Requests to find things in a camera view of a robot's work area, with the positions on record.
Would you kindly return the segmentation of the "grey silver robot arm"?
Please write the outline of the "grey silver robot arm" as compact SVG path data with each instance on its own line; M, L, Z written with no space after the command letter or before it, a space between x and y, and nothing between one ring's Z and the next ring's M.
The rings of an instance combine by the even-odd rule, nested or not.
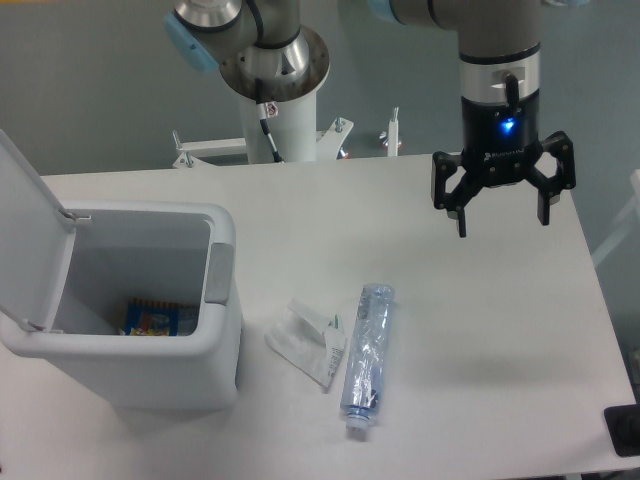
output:
M466 227L467 204L483 189L527 182L537 216L576 184L573 145L563 132L540 139L540 5L536 1L373 1L380 18L457 36L463 148L433 156L434 206ZM300 19L296 1L179 1L167 35L196 70L219 71L245 102L244 137L253 163L318 157L313 115L285 114L326 79L324 41Z

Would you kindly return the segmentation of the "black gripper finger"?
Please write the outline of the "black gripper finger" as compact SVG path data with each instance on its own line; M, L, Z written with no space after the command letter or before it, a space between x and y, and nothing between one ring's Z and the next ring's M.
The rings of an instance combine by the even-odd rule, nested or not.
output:
M449 154L437 151L432 156L431 198L437 210L445 210L450 219L456 221L460 238L467 236L466 205L480 192L480 177L467 171L464 154ZM459 183L451 192L446 190L448 180L463 170Z
M555 161L554 174L545 175L537 166L544 154ZM561 192L576 186L574 146L564 131L557 131L544 140L536 140L524 149L521 173L525 181L538 192L537 218L541 225L548 225L551 206L559 201Z

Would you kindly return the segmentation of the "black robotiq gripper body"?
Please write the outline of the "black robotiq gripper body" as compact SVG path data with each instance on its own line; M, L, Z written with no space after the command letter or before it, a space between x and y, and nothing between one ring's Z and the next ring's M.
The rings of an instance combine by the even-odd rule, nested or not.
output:
M526 181L538 188L541 157L539 97L530 95L511 107L461 99L464 188L494 188Z

